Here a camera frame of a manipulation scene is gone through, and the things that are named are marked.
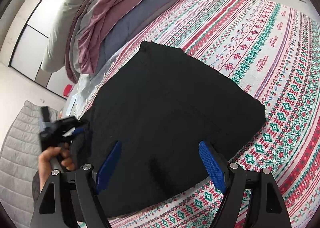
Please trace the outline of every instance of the red object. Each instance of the red object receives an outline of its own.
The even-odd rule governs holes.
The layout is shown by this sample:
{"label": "red object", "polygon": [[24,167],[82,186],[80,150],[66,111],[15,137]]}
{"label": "red object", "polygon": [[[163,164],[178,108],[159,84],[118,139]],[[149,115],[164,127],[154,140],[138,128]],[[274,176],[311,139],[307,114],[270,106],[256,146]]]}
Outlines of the red object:
{"label": "red object", "polygon": [[73,86],[67,85],[63,90],[63,96],[69,97],[70,92],[72,91]]}

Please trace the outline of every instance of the metal screw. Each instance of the metal screw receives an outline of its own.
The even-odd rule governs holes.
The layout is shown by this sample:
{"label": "metal screw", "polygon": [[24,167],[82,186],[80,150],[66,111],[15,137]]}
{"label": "metal screw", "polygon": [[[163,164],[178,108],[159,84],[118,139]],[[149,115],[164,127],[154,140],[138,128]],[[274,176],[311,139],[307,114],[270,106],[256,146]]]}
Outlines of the metal screw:
{"label": "metal screw", "polygon": [[88,170],[91,168],[91,164],[84,164],[82,167],[84,170]]}
{"label": "metal screw", "polygon": [[51,172],[51,175],[57,175],[59,174],[59,170],[58,169],[55,169]]}
{"label": "metal screw", "polygon": [[265,173],[266,175],[270,174],[270,170],[267,168],[263,168],[262,172]]}
{"label": "metal screw", "polygon": [[232,169],[237,169],[239,166],[238,166],[237,163],[230,163],[230,167],[231,167]]}

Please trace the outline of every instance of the human hand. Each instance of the human hand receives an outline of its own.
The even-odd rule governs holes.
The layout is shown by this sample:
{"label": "human hand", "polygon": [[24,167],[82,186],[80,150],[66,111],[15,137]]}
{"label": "human hand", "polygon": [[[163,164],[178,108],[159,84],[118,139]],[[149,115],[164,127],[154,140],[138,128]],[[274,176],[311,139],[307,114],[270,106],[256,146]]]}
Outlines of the human hand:
{"label": "human hand", "polygon": [[49,147],[43,151],[38,157],[38,169],[39,169],[39,180],[40,180],[40,191],[42,190],[45,182],[52,172],[50,165],[50,159],[62,155],[64,160],[61,162],[61,165],[66,167],[67,170],[73,171],[76,169],[75,164],[72,162],[69,151],[69,144],[65,143],[63,149],[61,147]]}

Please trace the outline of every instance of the gray quilted mat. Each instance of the gray quilted mat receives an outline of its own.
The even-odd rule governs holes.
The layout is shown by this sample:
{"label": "gray quilted mat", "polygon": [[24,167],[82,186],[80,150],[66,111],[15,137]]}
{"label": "gray quilted mat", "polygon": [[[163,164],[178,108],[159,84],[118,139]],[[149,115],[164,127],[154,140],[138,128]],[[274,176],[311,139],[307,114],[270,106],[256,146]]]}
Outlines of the gray quilted mat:
{"label": "gray quilted mat", "polygon": [[[49,109],[51,121],[58,112]],[[25,101],[0,152],[0,201],[18,228],[30,226],[33,213],[32,178],[38,169],[40,106]]]}

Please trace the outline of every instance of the striped bedspread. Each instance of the striped bedspread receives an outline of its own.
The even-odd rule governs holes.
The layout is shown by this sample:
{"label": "striped bedspread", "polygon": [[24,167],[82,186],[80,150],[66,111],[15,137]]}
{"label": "striped bedspread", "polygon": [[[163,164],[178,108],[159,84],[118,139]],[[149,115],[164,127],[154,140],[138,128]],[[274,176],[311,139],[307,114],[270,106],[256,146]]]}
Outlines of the striped bedspread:
{"label": "striped bedspread", "polygon": [[[305,227],[320,204],[319,25],[267,0],[179,0],[117,52],[101,85],[139,50],[142,40],[181,48],[266,106],[266,125],[233,160],[248,170],[270,169],[292,227]],[[247,191],[236,227],[243,225],[249,196]],[[221,200],[207,179],[111,224],[208,228]]]}

